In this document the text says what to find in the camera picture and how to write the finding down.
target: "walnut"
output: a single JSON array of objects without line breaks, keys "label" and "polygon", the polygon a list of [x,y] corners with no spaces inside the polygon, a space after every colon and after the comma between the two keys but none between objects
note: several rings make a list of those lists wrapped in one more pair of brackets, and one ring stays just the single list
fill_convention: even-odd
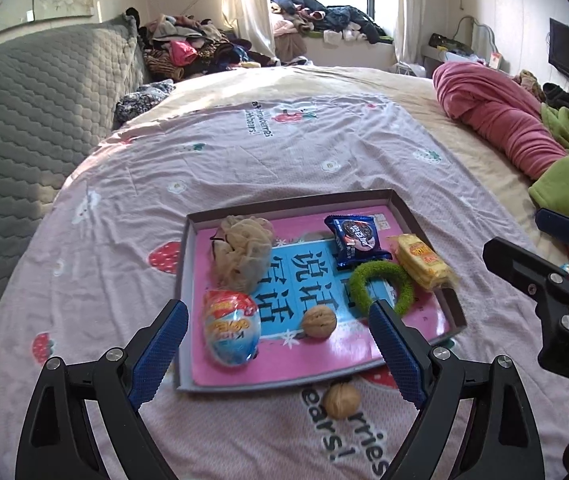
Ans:
[{"label": "walnut", "polygon": [[310,337],[324,339],[331,335],[337,325],[337,318],[330,306],[318,305],[309,308],[302,318],[302,330]]},{"label": "walnut", "polygon": [[328,415],[335,420],[341,420],[355,415],[360,408],[362,396],[360,391],[348,383],[334,384],[322,399],[322,405]]}]

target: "oreo cookie package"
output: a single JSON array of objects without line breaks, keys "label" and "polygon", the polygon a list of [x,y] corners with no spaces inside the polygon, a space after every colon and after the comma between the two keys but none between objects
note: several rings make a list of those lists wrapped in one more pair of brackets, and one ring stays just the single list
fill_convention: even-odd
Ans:
[{"label": "oreo cookie package", "polygon": [[335,235],[338,269],[392,258],[389,251],[379,246],[378,230],[372,216],[329,215],[325,218],[325,224]]}]

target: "blue gripper pad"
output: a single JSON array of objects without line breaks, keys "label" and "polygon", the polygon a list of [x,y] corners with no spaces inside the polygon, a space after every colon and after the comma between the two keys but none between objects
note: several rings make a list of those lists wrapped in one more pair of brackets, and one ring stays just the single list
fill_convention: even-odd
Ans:
[{"label": "blue gripper pad", "polygon": [[369,310],[369,329],[402,397],[420,410],[426,402],[422,370],[378,303]]},{"label": "blue gripper pad", "polygon": [[178,301],[139,358],[132,373],[129,401],[135,410],[153,399],[189,325],[186,305]]},{"label": "blue gripper pad", "polygon": [[538,229],[569,245],[569,217],[549,209],[540,209],[535,215]]}]

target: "kinder egg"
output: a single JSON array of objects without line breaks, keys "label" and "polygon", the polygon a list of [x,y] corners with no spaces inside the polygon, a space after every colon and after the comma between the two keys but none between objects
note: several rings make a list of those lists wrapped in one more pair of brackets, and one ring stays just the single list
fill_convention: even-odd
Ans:
[{"label": "kinder egg", "polygon": [[224,366],[253,359],[260,341],[260,311],[242,292],[212,290],[204,297],[204,338],[211,356]]}]

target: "pink blanket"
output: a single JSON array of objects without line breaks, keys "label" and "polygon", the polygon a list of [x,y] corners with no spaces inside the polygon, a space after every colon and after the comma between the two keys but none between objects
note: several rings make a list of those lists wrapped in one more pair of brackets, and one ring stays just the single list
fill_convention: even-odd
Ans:
[{"label": "pink blanket", "polygon": [[476,63],[449,62],[433,73],[446,114],[468,124],[533,180],[567,156],[540,119],[540,103],[509,76]]}]

